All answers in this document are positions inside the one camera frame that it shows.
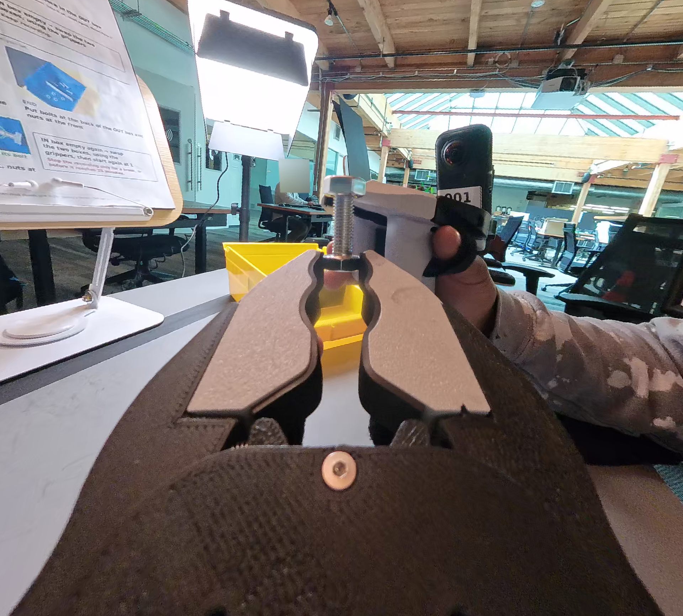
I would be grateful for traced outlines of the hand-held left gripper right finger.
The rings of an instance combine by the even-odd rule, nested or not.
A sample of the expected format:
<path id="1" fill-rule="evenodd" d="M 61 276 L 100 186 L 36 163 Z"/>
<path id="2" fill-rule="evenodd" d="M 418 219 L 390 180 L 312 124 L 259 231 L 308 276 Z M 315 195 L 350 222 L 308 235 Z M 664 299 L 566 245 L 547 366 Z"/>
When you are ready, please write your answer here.
<path id="1" fill-rule="evenodd" d="M 363 335 L 359 398 L 371 419 L 395 432 L 429 427 L 491 407 L 449 317 L 421 280 L 375 251 L 361 254 Z"/>

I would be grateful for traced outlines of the person's right hand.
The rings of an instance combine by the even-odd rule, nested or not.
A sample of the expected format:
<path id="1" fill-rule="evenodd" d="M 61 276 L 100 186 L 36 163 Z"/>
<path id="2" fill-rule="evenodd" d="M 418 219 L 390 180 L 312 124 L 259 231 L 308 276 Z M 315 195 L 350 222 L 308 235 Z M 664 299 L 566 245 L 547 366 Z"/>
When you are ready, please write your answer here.
<path id="1" fill-rule="evenodd" d="M 437 260 L 453 260 L 461 246 L 462 236 L 455 228 L 446 225 L 434 229 L 431 247 Z M 443 304 L 456 310 L 486 337 L 491 335 L 496 322 L 498 289 L 480 255 L 466 270 L 438 276 L 434 292 Z"/>

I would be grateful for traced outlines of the ceiling projector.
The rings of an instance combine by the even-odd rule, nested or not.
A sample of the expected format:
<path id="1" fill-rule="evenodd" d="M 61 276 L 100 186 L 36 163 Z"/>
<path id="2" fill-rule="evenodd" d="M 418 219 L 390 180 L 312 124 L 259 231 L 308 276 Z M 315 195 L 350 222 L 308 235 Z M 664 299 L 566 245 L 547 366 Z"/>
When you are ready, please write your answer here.
<path id="1" fill-rule="evenodd" d="M 585 100 L 589 80 L 585 68 L 550 70 L 536 91 L 530 108 L 541 111 L 570 111 Z"/>

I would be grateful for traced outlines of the large studio light panel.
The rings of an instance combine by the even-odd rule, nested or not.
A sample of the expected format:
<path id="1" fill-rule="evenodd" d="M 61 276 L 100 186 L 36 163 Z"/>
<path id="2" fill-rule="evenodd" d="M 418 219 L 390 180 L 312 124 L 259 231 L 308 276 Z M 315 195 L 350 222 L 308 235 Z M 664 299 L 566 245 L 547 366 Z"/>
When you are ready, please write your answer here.
<path id="1" fill-rule="evenodd" d="M 320 41 L 313 25 L 228 0 L 187 0 L 205 118 L 292 136 Z"/>

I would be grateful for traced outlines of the steel hex bolt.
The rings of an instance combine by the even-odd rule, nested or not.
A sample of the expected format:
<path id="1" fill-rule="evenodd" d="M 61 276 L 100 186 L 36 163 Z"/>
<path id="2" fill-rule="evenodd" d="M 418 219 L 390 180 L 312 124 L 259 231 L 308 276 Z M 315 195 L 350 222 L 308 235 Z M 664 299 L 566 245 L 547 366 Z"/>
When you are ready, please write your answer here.
<path id="1" fill-rule="evenodd" d="M 329 272 L 354 272 L 361 267 L 361 256 L 354 247 L 354 200 L 351 193 L 337 193 L 332 200 L 334 234 L 331 251 L 322 257 L 323 269 Z"/>

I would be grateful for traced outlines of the printed instruction sheet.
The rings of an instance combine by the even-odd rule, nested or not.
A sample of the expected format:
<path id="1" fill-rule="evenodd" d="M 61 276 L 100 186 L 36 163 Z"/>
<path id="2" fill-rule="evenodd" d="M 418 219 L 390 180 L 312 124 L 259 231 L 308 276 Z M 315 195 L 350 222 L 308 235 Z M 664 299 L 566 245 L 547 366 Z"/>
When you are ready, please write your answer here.
<path id="1" fill-rule="evenodd" d="M 109 0 L 1 0 L 1 224 L 174 207 Z"/>

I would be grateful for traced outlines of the instruction sheet on stand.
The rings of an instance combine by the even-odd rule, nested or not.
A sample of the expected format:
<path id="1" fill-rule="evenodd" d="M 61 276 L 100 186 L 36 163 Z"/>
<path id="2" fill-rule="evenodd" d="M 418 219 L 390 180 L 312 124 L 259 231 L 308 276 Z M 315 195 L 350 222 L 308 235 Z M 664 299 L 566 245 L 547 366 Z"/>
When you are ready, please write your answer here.
<path id="1" fill-rule="evenodd" d="M 2 230 L 101 229 L 92 281 L 84 294 L 71 301 L 39 304 L 35 309 L 10 313 L 1 318 L 1 381 L 152 329 L 164 321 L 164 316 L 160 313 L 102 295 L 114 229 L 161 227 L 178 216 L 182 207 L 182 194 L 157 102 L 138 76 L 137 80 L 175 207 L 170 210 L 154 209 L 148 220 L 105 217 L 98 221 L 81 218 L 71 221 L 39 223 L 32 220 L 21 224 L 1 224 Z"/>

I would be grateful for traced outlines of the yellow plastic bin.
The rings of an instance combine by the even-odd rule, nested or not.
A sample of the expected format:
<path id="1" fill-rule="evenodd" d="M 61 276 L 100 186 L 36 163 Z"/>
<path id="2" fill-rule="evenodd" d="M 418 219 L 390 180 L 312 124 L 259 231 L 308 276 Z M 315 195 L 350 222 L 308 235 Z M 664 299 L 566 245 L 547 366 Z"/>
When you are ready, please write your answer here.
<path id="1" fill-rule="evenodd" d="M 306 251 L 322 252 L 315 243 L 224 243 L 229 293 L 239 301 L 262 279 Z M 358 363 L 363 334 L 363 293 L 359 286 L 346 284 L 320 290 L 320 316 L 315 324 L 323 342 L 325 374 L 349 372 Z"/>

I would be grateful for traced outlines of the black mesh office chair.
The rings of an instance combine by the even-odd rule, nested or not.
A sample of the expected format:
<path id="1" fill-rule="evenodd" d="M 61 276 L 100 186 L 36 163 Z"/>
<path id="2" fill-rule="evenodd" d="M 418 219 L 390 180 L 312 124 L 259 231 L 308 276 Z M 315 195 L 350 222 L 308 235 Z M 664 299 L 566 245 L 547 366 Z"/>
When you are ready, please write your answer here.
<path id="1" fill-rule="evenodd" d="M 631 214 L 557 298 L 573 316 L 630 323 L 682 319 L 682 220 Z"/>

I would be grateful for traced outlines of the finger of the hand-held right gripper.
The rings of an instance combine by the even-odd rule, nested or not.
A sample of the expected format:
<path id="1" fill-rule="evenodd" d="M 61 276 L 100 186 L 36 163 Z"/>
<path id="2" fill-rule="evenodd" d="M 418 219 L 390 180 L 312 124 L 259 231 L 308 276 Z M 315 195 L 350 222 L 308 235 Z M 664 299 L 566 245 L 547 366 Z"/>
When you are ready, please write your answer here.
<path id="1" fill-rule="evenodd" d="M 365 194 L 354 200 L 354 211 L 429 222 L 436 211 L 436 199 L 435 195 L 401 185 L 367 182 Z"/>
<path id="2" fill-rule="evenodd" d="M 354 254 L 375 251 L 385 254 L 387 218 L 378 213 L 354 213 Z"/>

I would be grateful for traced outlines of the person's right forearm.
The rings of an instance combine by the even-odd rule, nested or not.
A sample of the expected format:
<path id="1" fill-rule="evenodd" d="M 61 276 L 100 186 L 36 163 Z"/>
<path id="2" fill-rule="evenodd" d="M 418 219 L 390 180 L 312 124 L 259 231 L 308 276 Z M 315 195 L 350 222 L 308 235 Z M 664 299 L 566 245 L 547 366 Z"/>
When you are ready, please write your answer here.
<path id="1" fill-rule="evenodd" d="M 682 456 L 682 319 L 578 317 L 500 291 L 490 339 L 553 410 Z"/>

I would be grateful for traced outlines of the wooden top desk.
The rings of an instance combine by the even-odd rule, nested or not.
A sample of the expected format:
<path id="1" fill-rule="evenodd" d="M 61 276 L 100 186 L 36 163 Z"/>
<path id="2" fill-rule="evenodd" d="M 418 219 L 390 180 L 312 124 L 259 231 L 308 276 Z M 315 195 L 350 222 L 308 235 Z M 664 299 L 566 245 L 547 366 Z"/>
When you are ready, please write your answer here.
<path id="1" fill-rule="evenodd" d="M 227 226 L 227 217 L 238 217 L 240 209 L 237 203 L 230 207 L 216 204 L 208 205 L 197 202 L 184 202 L 182 215 L 195 220 L 193 238 L 195 243 L 195 274 L 207 271 L 207 227 L 209 223 L 219 228 Z"/>
<path id="2" fill-rule="evenodd" d="M 321 206 L 315 206 L 314 208 L 306 208 L 304 206 L 286 206 L 285 204 L 274 204 L 272 206 L 273 212 L 281 214 L 294 214 L 306 220 L 309 225 L 309 232 L 307 238 L 312 238 L 314 240 L 330 240 L 331 237 L 328 235 L 328 229 L 330 223 L 332 222 L 332 215 L 325 211 Z M 285 235 L 281 235 L 281 241 L 285 241 Z"/>

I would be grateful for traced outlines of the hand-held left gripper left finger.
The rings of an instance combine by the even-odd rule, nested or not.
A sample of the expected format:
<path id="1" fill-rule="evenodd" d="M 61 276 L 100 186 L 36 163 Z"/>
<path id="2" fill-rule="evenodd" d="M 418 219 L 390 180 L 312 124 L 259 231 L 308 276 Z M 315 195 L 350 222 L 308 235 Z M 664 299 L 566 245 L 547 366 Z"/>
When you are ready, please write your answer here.
<path id="1" fill-rule="evenodd" d="M 237 304 L 198 382 L 187 413 L 232 417 L 245 428 L 275 419 L 304 432 L 320 404 L 322 253 L 305 251 L 266 276 Z"/>

